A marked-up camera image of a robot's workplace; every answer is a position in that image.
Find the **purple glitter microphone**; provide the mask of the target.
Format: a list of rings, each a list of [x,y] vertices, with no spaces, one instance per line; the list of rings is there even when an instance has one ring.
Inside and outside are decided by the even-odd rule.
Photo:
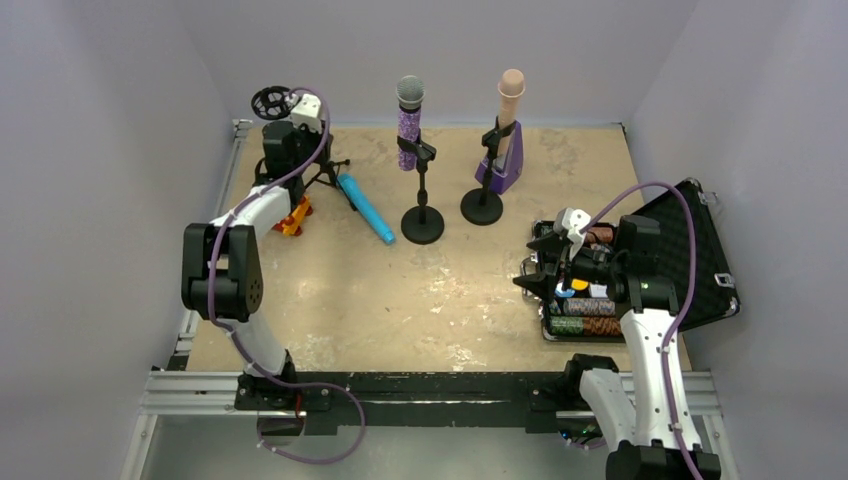
[[[402,77],[396,87],[398,111],[398,166],[402,171],[416,167],[417,156],[405,145],[416,142],[420,133],[421,107],[425,97],[423,81],[414,75]]]

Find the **black tripod mic stand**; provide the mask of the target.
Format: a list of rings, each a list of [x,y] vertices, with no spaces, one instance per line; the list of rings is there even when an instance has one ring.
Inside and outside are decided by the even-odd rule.
[[[289,121],[290,109],[297,102],[300,94],[302,93],[295,93],[284,86],[266,87],[253,95],[251,107],[254,114],[258,118],[265,120],[267,124],[277,120]],[[282,187],[287,189],[290,194],[290,200],[294,204],[300,202],[301,198],[305,195],[306,189],[314,183],[320,183],[339,190],[338,177],[340,175],[340,169],[350,164],[348,159],[344,161],[334,161],[331,159],[333,136],[325,131],[326,120],[324,119],[324,113],[325,109],[323,105],[322,117],[324,131],[316,150],[300,167],[283,176],[288,179],[282,183]],[[271,183],[261,182],[261,173],[265,170],[262,165],[262,158],[254,168],[254,186],[267,185],[276,181],[274,180]]]

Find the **blue plastic microphone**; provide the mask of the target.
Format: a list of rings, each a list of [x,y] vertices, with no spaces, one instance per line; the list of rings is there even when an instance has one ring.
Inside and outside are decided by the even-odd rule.
[[[361,214],[377,237],[382,240],[384,244],[393,245],[396,242],[394,232],[383,219],[382,215],[368,200],[353,176],[347,173],[341,174],[338,177],[338,183],[342,192],[353,205],[354,209]]]

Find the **pink plastic microphone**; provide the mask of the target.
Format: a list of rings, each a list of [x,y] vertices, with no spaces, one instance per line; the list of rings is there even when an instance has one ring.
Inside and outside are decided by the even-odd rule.
[[[514,122],[519,101],[525,91],[524,73],[518,69],[508,69],[503,72],[497,90],[500,95],[497,127],[502,130],[498,145],[498,156],[507,153],[514,133]]]

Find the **black round-base stand front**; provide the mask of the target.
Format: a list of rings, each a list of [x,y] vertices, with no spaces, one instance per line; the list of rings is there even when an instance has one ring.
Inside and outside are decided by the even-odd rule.
[[[481,144],[487,149],[486,169],[483,173],[481,187],[467,192],[460,204],[463,217],[470,223],[478,226],[487,226],[497,222],[503,213],[503,203],[497,193],[491,191],[493,180],[493,167],[498,157],[501,140],[508,134],[512,134],[515,121],[505,127],[501,127],[498,119],[495,119],[494,127],[481,138]]]

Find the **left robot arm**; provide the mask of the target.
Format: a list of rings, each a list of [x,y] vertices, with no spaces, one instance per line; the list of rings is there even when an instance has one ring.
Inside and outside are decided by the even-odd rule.
[[[208,223],[193,223],[183,236],[181,297],[184,306],[221,329],[244,362],[243,373],[285,390],[345,389],[327,382],[298,382],[289,352],[268,329],[258,240],[291,212],[283,184],[301,175],[324,152],[330,121],[311,155],[286,175],[254,187],[236,207]]]

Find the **black round-base stand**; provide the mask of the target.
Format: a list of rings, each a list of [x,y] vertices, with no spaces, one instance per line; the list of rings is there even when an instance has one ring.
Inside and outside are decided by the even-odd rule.
[[[416,171],[419,176],[417,205],[403,215],[401,220],[402,234],[414,244],[432,244],[440,239],[445,228],[441,213],[429,205],[426,187],[429,163],[436,159],[437,149],[424,142],[421,136],[418,136],[415,140],[407,140],[398,135],[397,144],[402,152],[411,153],[415,157]]]
[[[503,203],[497,193],[491,191],[493,180],[493,167],[498,157],[501,140],[508,134],[512,134],[515,121],[505,127],[501,127],[498,119],[495,119],[494,127],[481,138],[481,144],[487,149],[486,169],[483,173],[481,187],[467,192],[460,204],[463,217],[470,223],[478,226],[487,226],[497,222],[503,213]]]

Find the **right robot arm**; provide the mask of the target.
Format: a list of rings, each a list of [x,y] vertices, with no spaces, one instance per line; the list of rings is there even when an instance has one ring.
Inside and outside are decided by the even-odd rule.
[[[660,275],[658,221],[621,218],[610,252],[585,244],[591,217],[562,210],[550,233],[529,242],[553,264],[514,278],[541,300],[555,297],[561,282],[573,279],[605,286],[615,304],[632,368],[633,392],[609,357],[574,356],[569,380],[595,415],[609,449],[608,479],[718,479],[718,455],[704,451],[686,398],[677,343],[677,325],[686,309],[672,280]]]

